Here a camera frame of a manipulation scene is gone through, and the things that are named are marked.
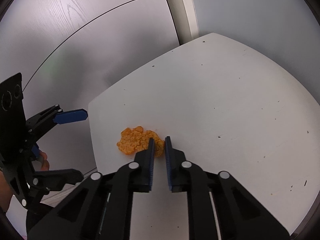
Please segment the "person's left hand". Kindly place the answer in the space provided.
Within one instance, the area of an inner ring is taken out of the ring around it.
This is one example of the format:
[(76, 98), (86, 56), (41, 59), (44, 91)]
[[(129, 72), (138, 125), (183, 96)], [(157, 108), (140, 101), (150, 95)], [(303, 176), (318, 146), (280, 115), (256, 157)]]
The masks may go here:
[(48, 171), (49, 170), (49, 162), (47, 160), (47, 155), (39, 151), (39, 157), (34, 161), (34, 168), (36, 171)]

